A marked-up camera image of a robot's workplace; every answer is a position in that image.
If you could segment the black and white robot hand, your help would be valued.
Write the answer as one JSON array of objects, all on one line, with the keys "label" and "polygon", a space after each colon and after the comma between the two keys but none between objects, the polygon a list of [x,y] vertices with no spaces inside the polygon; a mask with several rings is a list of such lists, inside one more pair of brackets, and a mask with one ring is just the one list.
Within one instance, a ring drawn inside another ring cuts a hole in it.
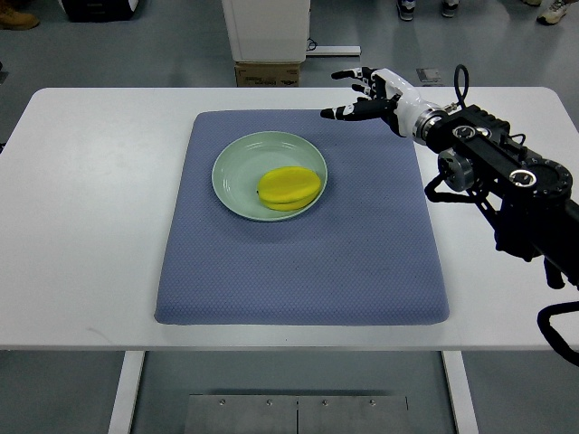
[{"label": "black and white robot hand", "polygon": [[442,107],[423,99],[414,86],[388,69],[358,67],[334,72],[331,78],[355,79],[352,90],[361,96],[354,103],[323,109],[322,118],[343,121],[379,118],[399,137],[422,139],[426,126],[444,117]]}]

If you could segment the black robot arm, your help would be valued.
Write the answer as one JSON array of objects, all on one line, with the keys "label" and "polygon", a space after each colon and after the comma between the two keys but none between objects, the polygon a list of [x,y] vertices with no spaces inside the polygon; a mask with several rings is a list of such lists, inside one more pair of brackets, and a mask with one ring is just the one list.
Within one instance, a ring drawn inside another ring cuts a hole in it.
[{"label": "black robot arm", "polygon": [[525,145],[524,134],[465,102],[467,68],[455,68],[455,105],[420,123],[418,137],[438,156],[424,192],[433,203],[473,203],[494,231],[496,249],[544,260],[553,289],[578,284],[578,205],[573,177]]}]

